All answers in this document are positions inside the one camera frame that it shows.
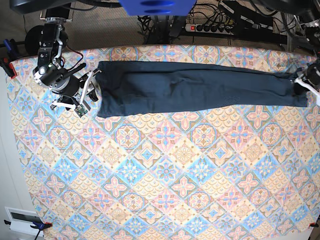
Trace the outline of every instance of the patterned tablecloth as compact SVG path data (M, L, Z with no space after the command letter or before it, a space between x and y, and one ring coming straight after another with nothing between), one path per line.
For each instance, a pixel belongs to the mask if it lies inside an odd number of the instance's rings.
M84 50L99 61L218 64L293 72L314 61L215 46ZM80 58L64 53L69 67ZM305 231L320 214L320 109L234 105L196 112L79 119L50 110L35 58L7 81L21 166L45 239L255 240Z

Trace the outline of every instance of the metal bar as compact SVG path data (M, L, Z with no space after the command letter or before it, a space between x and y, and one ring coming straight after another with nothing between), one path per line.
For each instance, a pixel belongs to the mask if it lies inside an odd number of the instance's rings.
M288 29L291 29L293 26L295 26L295 21L293 21L294 16L291 14L286 14L286 22L291 23L287 26ZM293 34L296 34L296 29L293 28ZM287 34L287 44L286 44L286 51L287 52L293 52L295 49L295 43L290 34Z
M169 32L173 16L169 15L152 15L154 34L149 38L147 44L169 44Z

